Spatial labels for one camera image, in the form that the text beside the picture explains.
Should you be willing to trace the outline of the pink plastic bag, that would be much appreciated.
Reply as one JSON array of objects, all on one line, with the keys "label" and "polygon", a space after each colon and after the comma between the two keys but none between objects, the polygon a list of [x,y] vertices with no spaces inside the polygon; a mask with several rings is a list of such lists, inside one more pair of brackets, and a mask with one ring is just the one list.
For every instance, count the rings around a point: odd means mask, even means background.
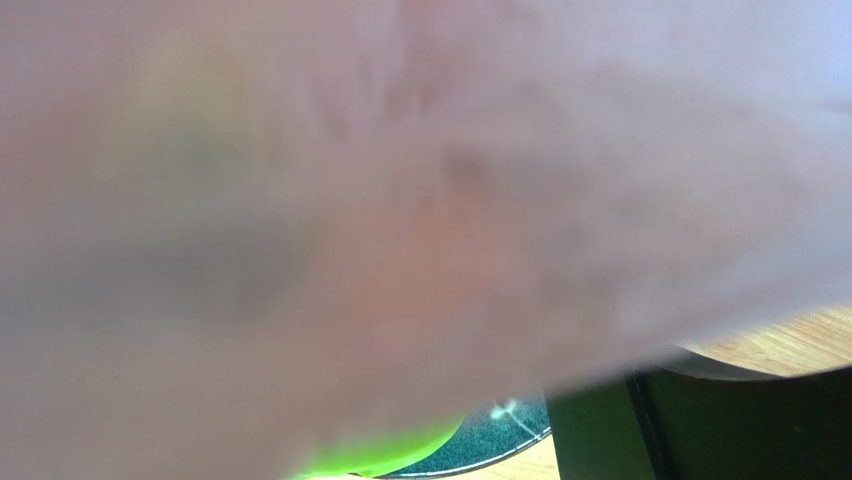
[{"label": "pink plastic bag", "polygon": [[1,5],[5,479],[277,479],[850,297],[847,1]]}]

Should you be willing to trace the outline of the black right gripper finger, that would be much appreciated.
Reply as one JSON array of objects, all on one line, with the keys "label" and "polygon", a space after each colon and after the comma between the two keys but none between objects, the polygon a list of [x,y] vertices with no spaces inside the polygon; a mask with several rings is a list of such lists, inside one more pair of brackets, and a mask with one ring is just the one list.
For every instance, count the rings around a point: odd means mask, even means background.
[{"label": "black right gripper finger", "polygon": [[547,402],[563,479],[848,479],[851,371],[758,381],[657,370]]}]

